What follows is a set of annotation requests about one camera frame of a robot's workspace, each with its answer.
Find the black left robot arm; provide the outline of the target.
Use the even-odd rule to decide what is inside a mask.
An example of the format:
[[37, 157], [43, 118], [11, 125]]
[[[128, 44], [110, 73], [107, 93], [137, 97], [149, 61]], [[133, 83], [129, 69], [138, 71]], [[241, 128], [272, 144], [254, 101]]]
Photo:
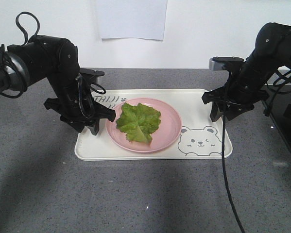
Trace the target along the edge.
[[44, 102], [61, 121], [77, 132], [88, 127], [99, 132], [100, 119], [114, 121], [114, 110], [96, 102], [91, 92], [104, 72], [80, 68], [78, 50], [68, 39], [32, 36], [25, 45], [0, 45], [0, 95], [18, 98], [27, 88], [47, 78], [56, 97]]

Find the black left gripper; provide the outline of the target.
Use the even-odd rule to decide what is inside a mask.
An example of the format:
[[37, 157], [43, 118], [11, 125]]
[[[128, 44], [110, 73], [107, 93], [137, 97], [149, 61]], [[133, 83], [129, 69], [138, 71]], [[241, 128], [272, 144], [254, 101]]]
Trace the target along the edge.
[[87, 128], [96, 136], [100, 130], [100, 121], [108, 119], [113, 122], [116, 112], [104, 105], [93, 102], [88, 85], [84, 80], [73, 80], [67, 86], [62, 86], [58, 80], [49, 80], [56, 98], [48, 98], [44, 102], [47, 110], [52, 109], [65, 117], [66, 123], [75, 131], [81, 133]]

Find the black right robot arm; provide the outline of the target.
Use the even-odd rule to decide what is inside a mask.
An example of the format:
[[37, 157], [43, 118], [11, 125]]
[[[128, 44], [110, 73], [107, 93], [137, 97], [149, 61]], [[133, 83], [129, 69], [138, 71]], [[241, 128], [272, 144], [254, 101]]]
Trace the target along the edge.
[[291, 26], [278, 23], [267, 23], [260, 29], [255, 49], [246, 60], [211, 58], [209, 68], [228, 71], [229, 77], [224, 86], [202, 95], [204, 104], [212, 103], [210, 119], [215, 122], [225, 116], [232, 120], [253, 110], [256, 102], [268, 98], [262, 87], [282, 66], [291, 70]]

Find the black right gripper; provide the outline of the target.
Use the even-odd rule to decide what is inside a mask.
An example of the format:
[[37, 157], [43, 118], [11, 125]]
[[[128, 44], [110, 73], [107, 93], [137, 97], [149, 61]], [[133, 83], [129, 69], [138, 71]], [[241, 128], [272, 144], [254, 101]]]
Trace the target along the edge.
[[253, 110], [256, 102], [267, 100], [269, 97], [269, 94], [262, 90], [269, 79], [268, 63], [228, 62], [224, 66], [230, 72], [230, 78], [225, 87], [204, 92], [202, 95], [204, 104], [212, 102], [210, 112], [212, 122], [216, 122], [223, 116], [228, 120], [233, 120]]

